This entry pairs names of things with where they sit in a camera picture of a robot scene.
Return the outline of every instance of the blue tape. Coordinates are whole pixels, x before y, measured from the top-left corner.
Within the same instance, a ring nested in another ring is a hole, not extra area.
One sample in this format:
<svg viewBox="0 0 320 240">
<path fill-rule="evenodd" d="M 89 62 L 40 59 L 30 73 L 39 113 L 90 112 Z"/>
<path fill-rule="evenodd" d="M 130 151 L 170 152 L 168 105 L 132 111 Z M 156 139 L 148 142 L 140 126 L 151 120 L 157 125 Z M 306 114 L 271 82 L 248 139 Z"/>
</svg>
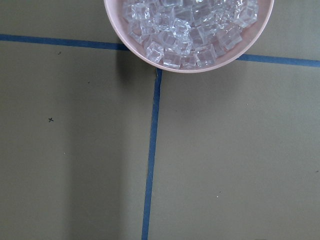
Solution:
<svg viewBox="0 0 320 240">
<path fill-rule="evenodd" d="M 122 43 L 70 40 L 70 39 L 36 37 L 36 36 L 17 36 L 17 35 L 0 34 L 0 41 L 32 43 L 32 44 L 48 44 L 48 45 L 59 45 L 59 46 L 92 48 L 92 49 L 109 49 L 109 50 L 121 50 L 121 51 L 129 50 Z"/>
<path fill-rule="evenodd" d="M 307 59 L 299 59 L 299 58 L 243 54 L 237 60 L 248 61 L 248 62 L 286 64 L 286 65 L 296 65 L 296 66 L 320 68 L 320 61 L 318 61 L 318 60 L 307 60 Z"/>
<path fill-rule="evenodd" d="M 156 142 L 157 142 L 157 131 L 158 131 L 162 70 L 157 68 L 156 73 L 157 73 L 157 78 L 154 83 L 152 117 L 151 117 L 148 174 L 147 174 L 146 183 L 145 183 L 144 210 L 143 210 L 142 235 L 141 235 L 142 240 L 148 240 L 150 211 L 151 211 L 151 196 L 152 196 L 152 186 L 153 186 L 153 180 L 154 180 L 154 167 L 155 167 Z"/>
<path fill-rule="evenodd" d="M 35 37 L 35 36 L 18 36 L 18 35 L 7 35 L 7 34 L 0 34 L 0 41 L 60 45 L 60 46 L 93 48 L 93 49 L 109 49 L 109 50 L 121 50 L 121 51 L 129 50 L 122 43 L 70 40 L 70 39 L 49 38 L 49 37 Z M 299 58 L 243 54 L 237 60 L 320 68 L 320 61 L 318 60 L 308 60 L 308 59 L 299 59 Z"/>
</svg>

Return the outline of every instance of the clear acrylic ice cube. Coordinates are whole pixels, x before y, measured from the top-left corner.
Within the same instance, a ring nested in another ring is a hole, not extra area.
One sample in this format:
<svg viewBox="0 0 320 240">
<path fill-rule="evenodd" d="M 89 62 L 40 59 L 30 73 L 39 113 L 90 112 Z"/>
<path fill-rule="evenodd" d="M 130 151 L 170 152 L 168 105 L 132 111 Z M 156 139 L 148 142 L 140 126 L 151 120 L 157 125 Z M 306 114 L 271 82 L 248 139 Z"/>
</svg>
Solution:
<svg viewBox="0 0 320 240">
<path fill-rule="evenodd" d="M 174 22 L 173 7 L 160 8 L 154 18 L 154 27 L 159 31 L 170 31 Z"/>
<path fill-rule="evenodd" d="M 258 11 L 258 4 L 249 2 L 234 15 L 233 22 L 242 28 L 247 28 L 258 20 Z"/>
<path fill-rule="evenodd" d="M 158 35 L 162 45 L 170 50 L 170 51 L 175 51 L 178 47 L 178 40 L 177 38 L 173 35 L 172 32 L 169 31 L 162 31 Z"/>
<path fill-rule="evenodd" d="M 191 28 L 189 35 L 195 48 L 207 44 L 207 38 L 203 27 L 199 26 Z"/>
<path fill-rule="evenodd" d="M 143 36 L 153 35 L 159 32 L 157 29 L 154 28 L 154 20 L 150 20 L 150 19 L 141 20 L 140 26 L 141 26 L 141 34 Z"/>
<path fill-rule="evenodd" d="M 195 54 L 191 53 L 188 56 L 182 56 L 181 65 L 184 69 L 194 69 L 197 66 Z"/>
<path fill-rule="evenodd" d="M 181 55 L 174 51 L 164 51 L 163 65 L 172 69 L 179 69 L 181 66 Z"/>
<path fill-rule="evenodd" d="M 165 7 L 182 6 L 184 0 L 162 0 L 162 3 Z"/>
<path fill-rule="evenodd" d="M 192 48 L 193 44 L 189 35 L 185 35 L 178 39 L 178 45 L 175 52 L 180 55 L 187 56 L 190 54 Z"/>
<path fill-rule="evenodd" d="M 164 48 L 159 43 L 152 41 L 146 48 L 146 58 L 154 63 L 159 63 L 164 57 Z"/>
<path fill-rule="evenodd" d="M 127 22 L 130 22 L 132 20 L 132 4 L 130 2 L 125 1 L 123 3 L 122 16 Z"/>
<path fill-rule="evenodd" d="M 161 40 L 159 39 L 159 35 L 152 34 L 152 35 L 147 36 L 147 39 L 144 40 L 144 42 L 143 42 L 143 48 L 145 51 L 147 50 L 147 47 L 149 47 L 149 45 L 152 42 L 155 42 L 155 43 L 160 44 L 162 46 Z"/>
<path fill-rule="evenodd" d="M 187 21 L 190 25 L 194 22 L 194 15 L 192 13 L 191 6 L 175 6 L 173 8 L 173 14 L 175 18 Z"/>
<path fill-rule="evenodd" d="M 226 54 L 224 47 L 220 45 L 219 41 L 214 41 L 212 45 L 217 57 L 220 57 Z"/>
<path fill-rule="evenodd" d="M 142 42 L 148 37 L 142 34 L 140 22 L 137 20 L 132 20 L 129 22 L 128 33 L 139 44 L 142 44 Z"/>
<path fill-rule="evenodd" d="M 147 20 L 150 19 L 150 12 L 148 6 L 143 2 L 138 2 L 132 5 L 132 19 Z"/>
<path fill-rule="evenodd" d="M 215 64 L 217 55 L 212 44 L 199 47 L 195 50 L 195 59 L 198 67 L 202 68 Z"/>
<path fill-rule="evenodd" d="M 228 51 L 242 41 L 240 29 L 237 25 L 229 25 L 224 31 L 219 31 L 216 35 L 221 46 Z"/>
<path fill-rule="evenodd" d="M 171 31 L 174 36 L 177 38 L 187 35 L 191 29 L 190 24 L 187 21 L 181 20 L 180 18 L 176 18 L 173 21 Z"/>
<path fill-rule="evenodd" d="M 208 18 L 201 23 L 204 35 L 208 37 L 209 35 L 215 35 L 221 30 L 220 26 L 216 24 L 212 19 Z"/>
<path fill-rule="evenodd" d="M 191 7 L 195 3 L 195 0 L 183 0 L 183 5 L 184 7 Z"/>
<path fill-rule="evenodd" d="M 212 8 L 209 16 L 211 25 L 214 25 L 217 29 L 224 29 L 225 26 L 231 23 L 231 12 L 219 5 Z"/>
<path fill-rule="evenodd" d="M 211 9 L 208 4 L 194 4 L 192 6 L 194 25 L 199 26 L 209 16 L 210 13 Z"/>
</svg>

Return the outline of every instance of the bowl rim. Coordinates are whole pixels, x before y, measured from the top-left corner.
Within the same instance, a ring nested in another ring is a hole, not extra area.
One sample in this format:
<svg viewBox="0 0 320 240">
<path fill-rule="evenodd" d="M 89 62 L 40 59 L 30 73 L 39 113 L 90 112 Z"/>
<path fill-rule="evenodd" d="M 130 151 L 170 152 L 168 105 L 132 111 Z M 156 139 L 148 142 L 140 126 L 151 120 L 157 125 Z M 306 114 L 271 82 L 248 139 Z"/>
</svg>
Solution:
<svg viewBox="0 0 320 240">
<path fill-rule="evenodd" d="M 138 51 L 136 51 L 131 44 L 123 38 L 122 34 L 119 32 L 118 28 L 116 27 L 116 24 L 114 22 L 114 20 L 110 17 L 111 14 L 111 9 L 108 7 L 108 2 L 110 2 L 110 0 L 103 0 L 104 1 L 104 7 L 107 13 L 107 16 L 109 18 L 109 21 L 115 31 L 115 33 L 117 34 L 117 36 L 120 38 L 120 40 L 123 42 L 123 44 L 132 52 L 134 53 L 136 56 L 138 56 L 141 60 L 145 61 L 146 63 L 158 68 L 158 69 L 162 69 L 165 71 L 169 71 L 169 72 L 174 72 L 174 73 L 183 73 L 183 74 L 194 74 L 194 73 L 204 73 L 204 72 L 208 72 L 208 71 L 212 71 L 218 68 L 221 68 L 231 62 L 233 62 L 234 60 L 238 59 L 241 55 L 243 55 L 246 51 L 248 51 L 249 48 L 252 47 L 252 45 L 258 40 L 258 38 L 260 37 L 260 35 L 262 34 L 262 32 L 264 31 L 264 29 L 267 26 L 267 23 L 270 19 L 273 7 L 274 7 L 274 3 L 275 0 L 270 0 L 270 5 L 269 5 L 269 9 L 267 11 L 266 14 L 266 18 L 263 21 L 263 24 L 261 26 L 261 28 L 259 29 L 258 33 L 255 35 L 255 37 L 249 42 L 249 44 L 243 49 L 241 50 L 239 53 L 237 53 L 235 56 L 229 58 L 228 60 L 221 62 L 217 65 L 213 65 L 213 66 L 208 66 L 205 68 L 195 68 L 195 69 L 174 69 L 174 68 L 170 68 L 170 67 L 166 67 L 157 63 L 154 63 L 153 61 L 147 59 L 145 56 L 143 56 L 141 53 L 139 53 Z"/>
</svg>

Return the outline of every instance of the floor tile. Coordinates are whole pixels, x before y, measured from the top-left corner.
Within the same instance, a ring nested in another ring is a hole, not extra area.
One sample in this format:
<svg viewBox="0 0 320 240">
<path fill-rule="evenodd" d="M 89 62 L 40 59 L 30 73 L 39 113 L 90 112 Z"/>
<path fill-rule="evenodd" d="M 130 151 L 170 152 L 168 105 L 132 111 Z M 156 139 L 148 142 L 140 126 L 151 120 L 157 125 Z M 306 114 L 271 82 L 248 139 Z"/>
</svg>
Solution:
<svg viewBox="0 0 320 240">
<path fill-rule="evenodd" d="M 103 0 L 0 2 L 0 33 L 120 43 Z"/>
<path fill-rule="evenodd" d="M 268 25 L 247 53 L 320 60 L 319 9 L 318 0 L 276 0 Z"/>
<path fill-rule="evenodd" d="M 139 239 L 155 68 L 128 51 L 0 49 L 0 239 Z"/>
<path fill-rule="evenodd" d="M 319 68 L 165 72 L 150 240 L 320 237 Z"/>
</svg>

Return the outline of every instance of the pink bowl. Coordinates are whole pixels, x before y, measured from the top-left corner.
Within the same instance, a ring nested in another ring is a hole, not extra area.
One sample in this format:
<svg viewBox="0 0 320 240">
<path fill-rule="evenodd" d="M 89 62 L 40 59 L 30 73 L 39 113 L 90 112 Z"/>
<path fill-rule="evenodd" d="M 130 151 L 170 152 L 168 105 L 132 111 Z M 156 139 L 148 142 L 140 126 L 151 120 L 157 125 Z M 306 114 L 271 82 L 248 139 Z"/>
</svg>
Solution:
<svg viewBox="0 0 320 240">
<path fill-rule="evenodd" d="M 254 23 L 252 26 L 250 26 L 242 32 L 243 41 L 238 43 L 232 50 L 228 51 L 225 55 L 217 58 L 214 65 L 194 69 L 173 69 L 163 66 L 161 64 L 154 63 L 147 59 L 144 48 L 128 35 L 128 23 L 122 17 L 123 0 L 104 0 L 104 5 L 116 34 L 119 36 L 121 41 L 128 47 L 128 49 L 130 49 L 135 55 L 137 55 L 143 61 L 159 69 L 167 70 L 170 72 L 202 73 L 220 68 L 236 60 L 243 53 L 245 53 L 257 41 L 258 37 L 265 29 L 272 12 L 274 1 L 275 0 L 258 0 L 258 20 L 256 23 Z"/>
</svg>

